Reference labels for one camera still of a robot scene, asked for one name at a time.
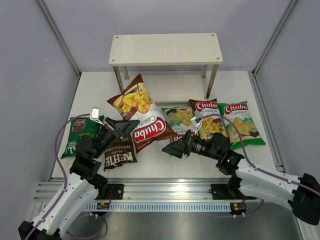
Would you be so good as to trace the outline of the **brown Chuba cassava chips bag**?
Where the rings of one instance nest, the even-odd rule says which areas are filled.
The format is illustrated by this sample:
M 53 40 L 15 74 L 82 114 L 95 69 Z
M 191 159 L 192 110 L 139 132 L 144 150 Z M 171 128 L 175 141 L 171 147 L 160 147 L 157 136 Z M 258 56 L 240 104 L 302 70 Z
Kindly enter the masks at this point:
M 177 135 L 152 99 L 140 73 L 121 94 L 107 102 L 119 112 L 123 120 L 139 121 L 131 133 L 136 153 L 154 141 L 168 140 Z

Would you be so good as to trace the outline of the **brown Chuba bag text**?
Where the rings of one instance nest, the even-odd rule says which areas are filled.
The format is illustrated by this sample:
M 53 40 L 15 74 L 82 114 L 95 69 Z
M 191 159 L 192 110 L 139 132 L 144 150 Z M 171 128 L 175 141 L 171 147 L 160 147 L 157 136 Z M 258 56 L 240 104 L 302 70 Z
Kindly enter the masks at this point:
M 198 131 L 202 140 L 209 142 L 215 133 L 221 133 L 229 140 L 223 119 L 220 116 L 210 116 L 211 114 L 220 114 L 216 98 L 204 101 L 190 99 L 188 102 L 195 117 L 205 117 L 201 120 L 202 127 Z

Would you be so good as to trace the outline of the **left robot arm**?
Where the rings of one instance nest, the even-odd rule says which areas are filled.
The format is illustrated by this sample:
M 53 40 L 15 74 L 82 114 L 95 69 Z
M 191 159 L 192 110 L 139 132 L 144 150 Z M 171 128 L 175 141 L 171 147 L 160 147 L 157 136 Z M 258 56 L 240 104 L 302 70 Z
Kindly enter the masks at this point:
M 60 240 L 84 208 L 94 199 L 108 194 L 108 180 L 98 173 L 97 160 L 116 140 L 123 140 L 139 125 L 139 120 L 107 118 L 100 124 L 97 137 L 80 136 L 76 142 L 75 160 L 64 174 L 64 183 L 47 206 L 32 221 L 18 227 L 22 240 Z

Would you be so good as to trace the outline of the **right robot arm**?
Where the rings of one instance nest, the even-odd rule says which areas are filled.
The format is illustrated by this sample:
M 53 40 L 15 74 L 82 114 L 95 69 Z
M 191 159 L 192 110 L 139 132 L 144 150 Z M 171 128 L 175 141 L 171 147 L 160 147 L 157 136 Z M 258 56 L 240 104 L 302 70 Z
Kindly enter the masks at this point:
M 291 210 L 307 224 L 317 226 L 320 223 L 320 184 L 315 177 L 307 173 L 291 175 L 250 162 L 244 154 L 232 150 L 221 133 L 205 141 L 189 130 L 162 151 L 180 159 L 190 154 L 214 159 L 216 168 L 230 176 L 226 189 L 230 197 L 243 195 L 266 200 Z

